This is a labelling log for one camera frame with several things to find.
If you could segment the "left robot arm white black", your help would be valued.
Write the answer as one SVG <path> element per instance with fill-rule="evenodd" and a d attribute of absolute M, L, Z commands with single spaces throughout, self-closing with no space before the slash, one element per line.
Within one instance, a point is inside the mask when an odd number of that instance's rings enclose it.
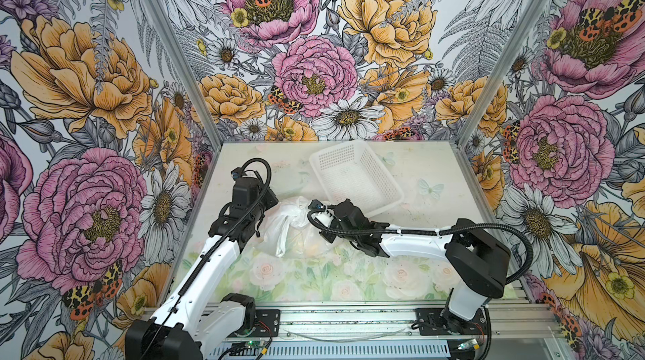
<path fill-rule="evenodd" d="M 204 359 L 235 333 L 255 328 L 255 300 L 228 294 L 209 315 L 204 313 L 224 274 L 258 232 L 265 212 L 278 203 L 269 181 L 244 176 L 233 197 L 213 222 L 198 261 L 170 297 L 147 321 L 126 332 L 127 359 Z"/>

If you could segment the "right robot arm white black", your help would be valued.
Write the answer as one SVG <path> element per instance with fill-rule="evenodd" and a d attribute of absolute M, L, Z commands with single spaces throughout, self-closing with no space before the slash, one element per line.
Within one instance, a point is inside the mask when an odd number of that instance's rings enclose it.
<path fill-rule="evenodd" d="M 504 295 L 511 254 L 482 224 L 461 218 L 445 229 L 405 229 L 368 219 L 350 200 L 337 205 L 314 200 L 308 208 L 307 220 L 327 242 L 342 238 L 369 257 L 412 256 L 450 264 L 459 282 L 429 322 L 449 334 L 465 333 L 482 306 Z"/>

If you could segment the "white plastic bag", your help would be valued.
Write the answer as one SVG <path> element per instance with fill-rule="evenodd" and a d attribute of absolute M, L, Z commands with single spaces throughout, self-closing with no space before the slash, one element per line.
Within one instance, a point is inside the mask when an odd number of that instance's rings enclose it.
<path fill-rule="evenodd" d="M 340 240 L 328 242 L 320 236 L 307 219 L 310 203 L 305 197 L 292 197 L 268 210 L 253 246 L 278 258 L 314 258 L 331 252 Z"/>

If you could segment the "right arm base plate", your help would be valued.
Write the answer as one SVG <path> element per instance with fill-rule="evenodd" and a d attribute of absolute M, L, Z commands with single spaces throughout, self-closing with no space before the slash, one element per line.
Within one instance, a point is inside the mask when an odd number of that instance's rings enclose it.
<path fill-rule="evenodd" d="M 485 336 L 489 331 L 488 321 L 482 309 L 475 317 L 465 321 L 438 307 L 422 307 L 415 310 L 416 326 L 422 336 Z"/>

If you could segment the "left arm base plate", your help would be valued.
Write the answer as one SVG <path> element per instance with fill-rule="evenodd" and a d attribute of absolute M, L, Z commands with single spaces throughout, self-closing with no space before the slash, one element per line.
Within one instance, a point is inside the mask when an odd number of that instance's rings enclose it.
<path fill-rule="evenodd" d="M 234 331 L 231 337 L 277 337 L 280 329 L 282 312 L 276 309 L 260 309 L 248 311 L 240 329 Z"/>

